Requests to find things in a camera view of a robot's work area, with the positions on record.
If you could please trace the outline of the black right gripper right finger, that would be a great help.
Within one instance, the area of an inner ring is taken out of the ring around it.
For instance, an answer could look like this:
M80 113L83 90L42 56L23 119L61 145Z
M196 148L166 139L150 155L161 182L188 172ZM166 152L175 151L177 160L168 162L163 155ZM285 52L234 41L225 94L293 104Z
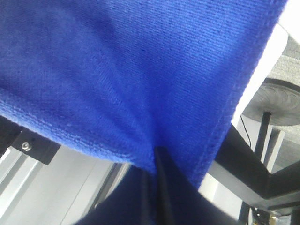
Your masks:
M205 199L180 171L164 147L154 149L157 168L158 225L238 225Z

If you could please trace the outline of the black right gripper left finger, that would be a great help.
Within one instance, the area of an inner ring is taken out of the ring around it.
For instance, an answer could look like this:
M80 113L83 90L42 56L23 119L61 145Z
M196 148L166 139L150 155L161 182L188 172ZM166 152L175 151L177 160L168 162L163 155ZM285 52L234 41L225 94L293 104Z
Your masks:
M111 194L80 219L79 224L156 225L150 181L146 171L131 166Z

